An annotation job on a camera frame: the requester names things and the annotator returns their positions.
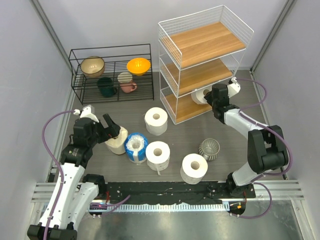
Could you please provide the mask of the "dotted white paper towel roll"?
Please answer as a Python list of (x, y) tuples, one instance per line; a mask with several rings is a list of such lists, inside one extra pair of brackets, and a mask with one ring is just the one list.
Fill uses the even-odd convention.
[(182, 160), (180, 175), (187, 184), (198, 184), (206, 175), (207, 171), (208, 163), (205, 158), (199, 154), (188, 154)]

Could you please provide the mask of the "cream squashed paper towel roll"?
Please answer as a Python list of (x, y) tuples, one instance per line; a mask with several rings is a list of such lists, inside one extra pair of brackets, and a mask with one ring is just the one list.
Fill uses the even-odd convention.
[(107, 148), (116, 155), (122, 155), (125, 151), (125, 140), (128, 137), (128, 130), (124, 127), (120, 127), (119, 135), (115, 138), (111, 138), (105, 141)]

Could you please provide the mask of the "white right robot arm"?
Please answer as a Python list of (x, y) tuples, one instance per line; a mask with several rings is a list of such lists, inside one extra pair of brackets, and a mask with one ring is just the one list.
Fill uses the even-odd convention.
[(289, 166), (290, 156), (281, 127), (262, 124), (230, 103), (232, 86), (231, 83), (214, 84), (204, 99), (212, 106), (217, 120), (247, 139), (247, 162), (226, 179), (226, 193), (236, 198), (263, 174), (270, 175), (273, 170)]

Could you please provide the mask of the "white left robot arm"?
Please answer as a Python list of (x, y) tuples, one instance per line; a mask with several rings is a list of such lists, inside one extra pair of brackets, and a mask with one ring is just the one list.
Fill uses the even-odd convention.
[[(61, 152), (57, 164), (58, 179), (49, 204), (38, 224), (29, 226), (27, 236), (31, 240), (75, 240), (77, 229), (93, 199), (102, 199), (107, 192), (102, 175), (84, 171), (93, 156), (95, 145), (116, 138), (121, 127), (109, 114), (102, 123), (92, 113), (82, 113), (74, 122), (68, 145)], [(79, 185), (81, 177), (84, 182)]]

